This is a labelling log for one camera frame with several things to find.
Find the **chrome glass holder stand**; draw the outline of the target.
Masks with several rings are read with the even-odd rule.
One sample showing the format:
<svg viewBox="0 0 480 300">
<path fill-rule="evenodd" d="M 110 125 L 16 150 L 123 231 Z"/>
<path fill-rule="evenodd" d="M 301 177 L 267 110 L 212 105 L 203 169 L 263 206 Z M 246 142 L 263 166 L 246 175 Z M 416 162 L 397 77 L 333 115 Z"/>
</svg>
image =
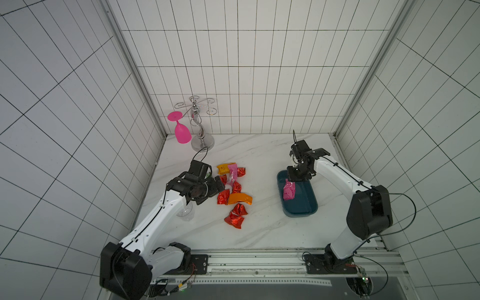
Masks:
<svg viewBox="0 0 480 300">
<path fill-rule="evenodd" d="M 189 100 L 191 104 L 178 102 L 174 105 L 174 108 L 176 110 L 187 108 L 184 116 L 189 116 L 191 126 L 198 127 L 196 136 L 191 140 L 191 146 L 193 150 L 197 152 L 206 152 L 214 147 L 215 139 L 211 134 L 206 132 L 202 125 L 201 109 L 204 108 L 208 116 L 216 115 L 218 110 L 213 106 L 216 100 L 212 97 L 200 100 L 199 96 L 190 96 Z"/>
</svg>

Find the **red tea bag bottom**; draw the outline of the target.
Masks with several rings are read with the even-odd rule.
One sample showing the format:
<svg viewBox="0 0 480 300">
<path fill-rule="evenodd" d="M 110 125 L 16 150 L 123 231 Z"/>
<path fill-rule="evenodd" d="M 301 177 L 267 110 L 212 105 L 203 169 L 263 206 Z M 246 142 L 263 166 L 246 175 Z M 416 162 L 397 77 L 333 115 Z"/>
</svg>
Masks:
<svg viewBox="0 0 480 300">
<path fill-rule="evenodd" d="M 229 216 L 225 217 L 224 221 L 230 225 L 233 226 L 236 229 L 241 229 L 242 224 L 244 222 L 245 218 L 243 216 L 238 216 L 236 214 L 230 214 Z"/>
</svg>

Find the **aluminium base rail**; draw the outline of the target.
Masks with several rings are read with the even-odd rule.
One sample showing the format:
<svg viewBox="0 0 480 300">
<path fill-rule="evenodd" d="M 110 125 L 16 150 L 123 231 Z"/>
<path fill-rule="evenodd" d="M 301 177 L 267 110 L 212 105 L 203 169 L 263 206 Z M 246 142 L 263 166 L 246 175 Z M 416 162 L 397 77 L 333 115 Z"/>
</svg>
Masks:
<svg viewBox="0 0 480 300">
<path fill-rule="evenodd" d="M 403 279 L 408 272 L 399 255 L 387 251 L 358 254 L 338 267 L 325 267 L 320 251 L 193 251 L 185 267 L 160 271 L 156 262 L 160 252 L 146 260 L 146 267 L 137 271 L 128 286 L 141 294 L 153 286 L 176 285 L 185 288 L 197 285 L 286 285 L 305 284 L 331 286 L 333 279 L 367 281 L 373 290 L 395 278 Z"/>
</svg>

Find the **yellow tea bag packet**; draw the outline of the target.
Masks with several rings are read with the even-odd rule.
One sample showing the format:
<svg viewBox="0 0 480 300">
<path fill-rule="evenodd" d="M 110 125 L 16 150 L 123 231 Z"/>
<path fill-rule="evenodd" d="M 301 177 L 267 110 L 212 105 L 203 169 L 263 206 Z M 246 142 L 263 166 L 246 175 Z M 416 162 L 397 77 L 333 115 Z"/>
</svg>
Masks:
<svg viewBox="0 0 480 300">
<path fill-rule="evenodd" d="M 224 163 L 224 164 L 218 165 L 217 166 L 218 175 L 222 176 L 222 175 L 230 174 L 230 166 L 231 165 L 236 165 L 236 163 L 230 162 L 230 163 Z"/>
</svg>

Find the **orange tea bag packet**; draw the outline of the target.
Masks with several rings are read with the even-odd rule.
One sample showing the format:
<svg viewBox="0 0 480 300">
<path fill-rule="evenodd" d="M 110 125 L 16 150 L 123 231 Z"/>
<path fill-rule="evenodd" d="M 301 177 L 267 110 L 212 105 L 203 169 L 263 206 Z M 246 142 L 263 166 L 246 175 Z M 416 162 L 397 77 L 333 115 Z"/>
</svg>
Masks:
<svg viewBox="0 0 480 300">
<path fill-rule="evenodd" d="M 229 195 L 227 204 L 234 205 L 237 203 L 246 203 L 247 205 L 252 205 L 253 198 L 245 193 L 232 193 Z"/>
</svg>

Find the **pink plastic wine glass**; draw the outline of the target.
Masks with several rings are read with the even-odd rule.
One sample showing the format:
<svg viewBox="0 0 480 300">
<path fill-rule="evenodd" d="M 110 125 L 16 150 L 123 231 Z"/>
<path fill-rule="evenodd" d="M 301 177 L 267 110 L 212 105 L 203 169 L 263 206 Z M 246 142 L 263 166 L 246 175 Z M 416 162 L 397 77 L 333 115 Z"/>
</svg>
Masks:
<svg viewBox="0 0 480 300">
<path fill-rule="evenodd" d="M 183 113 L 180 111 L 173 111 L 167 116 L 167 119 L 169 121 L 176 123 L 176 127 L 174 129 L 174 135 L 177 139 L 177 142 L 184 145 L 184 144 L 188 144 L 191 141 L 192 135 L 190 133 L 190 130 L 187 128 L 187 126 L 180 123 L 180 120 L 182 118 L 183 118 Z"/>
</svg>

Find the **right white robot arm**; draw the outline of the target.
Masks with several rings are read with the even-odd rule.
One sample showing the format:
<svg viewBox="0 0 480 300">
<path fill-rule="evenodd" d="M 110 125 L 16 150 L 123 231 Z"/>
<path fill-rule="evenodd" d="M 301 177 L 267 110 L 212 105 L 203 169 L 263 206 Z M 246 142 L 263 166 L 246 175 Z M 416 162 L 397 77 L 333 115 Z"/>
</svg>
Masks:
<svg viewBox="0 0 480 300">
<path fill-rule="evenodd" d="M 328 151 L 311 149 L 303 140 L 291 146 L 290 156 L 294 162 L 287 167 L 290 181 L 302 182 L 321 175 L 349 200 L 346 228 L 324 249 L 322 264 L 326 270 L 334 271 L 348 264 L 368 239 L 393 225 L 390 194 L 384 186 L 360 180 Z"/>
</svg>

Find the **pink tea bag packet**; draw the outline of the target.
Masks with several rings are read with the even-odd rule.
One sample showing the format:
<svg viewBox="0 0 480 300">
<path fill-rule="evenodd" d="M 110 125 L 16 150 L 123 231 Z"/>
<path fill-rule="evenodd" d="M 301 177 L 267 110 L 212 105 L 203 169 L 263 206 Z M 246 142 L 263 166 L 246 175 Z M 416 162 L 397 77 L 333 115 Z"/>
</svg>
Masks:
<svg viewBox="0 0 480 300">
<path fill-rule="evenodd" d="M 238 179 L 238 165 L 236 163 L 232 163 L 227 165 L 227 168 L 229 171 L 227 176 L 227 184 L 233 187 Z"/>
<path fill-rule="evenodd" d="M 296 196 L 296 185 L 295 182 L 285 179 L 285 185 L 282 190 L 282 198 L 284 201 L 289 201 L 295 199 Z"/>
</svg>

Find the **clear plastic cup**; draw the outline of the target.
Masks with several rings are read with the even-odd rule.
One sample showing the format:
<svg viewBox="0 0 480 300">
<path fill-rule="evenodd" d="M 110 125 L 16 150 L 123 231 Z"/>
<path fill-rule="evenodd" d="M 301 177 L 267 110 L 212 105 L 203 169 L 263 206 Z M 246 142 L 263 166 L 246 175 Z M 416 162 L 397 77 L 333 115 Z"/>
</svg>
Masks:
<svg viewBox="0 0 480 300">
<path fill-rule="evenodd" d="M 189 222 L 195 216 L 195 206 L 193 202 L 189 202 L 180 212 L 177 213 L 177 217 L 182 220 Z"/>
</svg>

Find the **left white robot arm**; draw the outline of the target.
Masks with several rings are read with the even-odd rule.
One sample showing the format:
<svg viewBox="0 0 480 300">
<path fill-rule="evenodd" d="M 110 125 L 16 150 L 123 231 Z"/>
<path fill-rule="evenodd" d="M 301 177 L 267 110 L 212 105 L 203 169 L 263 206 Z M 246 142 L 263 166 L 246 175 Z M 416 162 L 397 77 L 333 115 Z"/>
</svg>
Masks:
<svg viewBox="0 0 480 300">
<path fill-rule="evenodd" d="M 219 176 L 198 177 L 187 172 L 168 182 L 163 196 L 140 224 L 117 244 L 109 242 L 103 248 L 99 285 L 125 300 L 139 300 L 152 280 L 174 271 L 190 271 L 189 247 L 179 242 L 160 248 L 155 244 L 191 201 L 201 204 L 224 188 Z"/>
</svg>

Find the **teal storage box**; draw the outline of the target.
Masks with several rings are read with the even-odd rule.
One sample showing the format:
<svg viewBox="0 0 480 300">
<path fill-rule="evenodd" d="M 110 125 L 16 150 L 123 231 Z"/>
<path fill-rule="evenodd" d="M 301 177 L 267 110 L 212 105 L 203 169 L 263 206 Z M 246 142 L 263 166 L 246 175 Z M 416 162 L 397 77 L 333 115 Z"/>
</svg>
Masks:
<svg viewBox="0 0 480 300">
<path fill-rule="evenodd" d="M 281 198 L 282 210 L 290 218 L 302 218 L 313 215 L 318 210 L 318 202 L 310 181 L 296 182 L 296 192 L 293 199 L 283 199 L 283 188 L 288 179 L 286 170 L 277 174 L 277 186 Z"/>
</svg>

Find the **red tea bag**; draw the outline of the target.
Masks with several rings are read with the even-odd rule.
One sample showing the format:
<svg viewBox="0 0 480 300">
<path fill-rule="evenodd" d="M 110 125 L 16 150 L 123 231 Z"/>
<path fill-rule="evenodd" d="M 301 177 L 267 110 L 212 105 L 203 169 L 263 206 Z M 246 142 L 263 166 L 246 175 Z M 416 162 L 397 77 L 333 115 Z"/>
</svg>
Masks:
<svg viewBox="0 0 480 300">
<path fill-rule="evenodd" d="M 225 217 L 224 221 L 230 225 L 233 226 L 236 229 L 241 229 L 242 224 L 244 222 L 245 218 L 243 216 L 238 216 L 236 214 L 230 214 L 229 216 Z"/>
<path fill-rule="evenodd" d="M 232 184 L 232 194 L 241 193 L 242 186 L 239 182 L 235 181 Z"/>
<path fill-rule="evenodd" d="M 217 204 L 218 205 L 228 205 L 230 198 L 230 190 L 225 189 L 217 195 Z"/>
<path fill-rule="evenodd" d="M 236 204 L 236 206 L 232 210 L 232 213 L 236 216 L 246 216 L 246 215 L 248 215 L 248 212 L 246 211 L 245 206 L 241 203 Z"/>
<path fill-rule="evenodd" d="M 245 167 L 239 167 L 237 168 L 237 176 L 240 178 L 240 177 L 243 177 L 246 175 L 246 168 Z"/>
<path fill-rule="evenodd" d="M 221 180 L 221 182 L 222 182 L 223 185 L 226 185 L 226 184 L 227 184 L 227 182 L 228 182 L 228 177 L 227 177 L 226 174 L 221 175 L 219 178 L 220 178 L 220 180 Z"/>
</svg>

